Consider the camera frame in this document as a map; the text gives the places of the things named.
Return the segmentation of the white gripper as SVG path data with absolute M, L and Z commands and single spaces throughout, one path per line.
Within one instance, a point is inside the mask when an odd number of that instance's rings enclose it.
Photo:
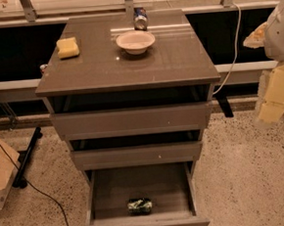
M 264 46 L 269 58 L 284 62 L 284 0 L 280 0 L 267 21 L 244 40 L 245 47 L 257 49 Z M 284 64 L 272 71 L 263 71 L 258 90 L 258 120 L 266 124 L 278 122 L 284 114 Z

